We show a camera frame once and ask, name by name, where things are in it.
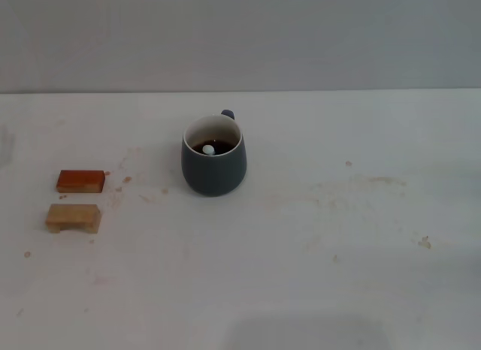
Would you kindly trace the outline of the light notched wooden block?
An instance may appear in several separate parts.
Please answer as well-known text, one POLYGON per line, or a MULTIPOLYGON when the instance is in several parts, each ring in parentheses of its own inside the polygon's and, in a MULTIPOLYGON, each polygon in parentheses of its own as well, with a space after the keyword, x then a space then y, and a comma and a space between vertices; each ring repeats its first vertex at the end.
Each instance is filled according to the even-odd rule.
POLYGON ((96 204, 52 204, 45 224, 51 233, 65 230, 82 230, 97 234, 101 211, 96 204))

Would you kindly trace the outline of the reddish brown wooden block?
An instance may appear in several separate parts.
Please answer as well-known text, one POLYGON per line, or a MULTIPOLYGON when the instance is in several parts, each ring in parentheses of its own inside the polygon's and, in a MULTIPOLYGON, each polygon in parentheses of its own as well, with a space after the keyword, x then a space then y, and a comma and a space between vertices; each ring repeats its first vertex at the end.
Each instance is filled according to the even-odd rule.
POLYGON ((61 170, 56 184, 58 193, 102 193, 102 170, 61 170))

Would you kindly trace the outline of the grey ceramic cup with coffee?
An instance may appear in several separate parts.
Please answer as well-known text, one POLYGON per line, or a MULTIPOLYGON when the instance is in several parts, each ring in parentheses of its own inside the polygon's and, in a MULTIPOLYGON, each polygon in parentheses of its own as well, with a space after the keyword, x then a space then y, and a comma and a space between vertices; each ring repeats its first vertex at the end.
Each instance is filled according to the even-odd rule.
POLYGON ((235 190, 247 172, 244 135, 231 110, 194 121, 184 131, 181 149, 183 177, 195 192, 217 197, 235 190), (205 144, 216 155, 202 152, 205 144))

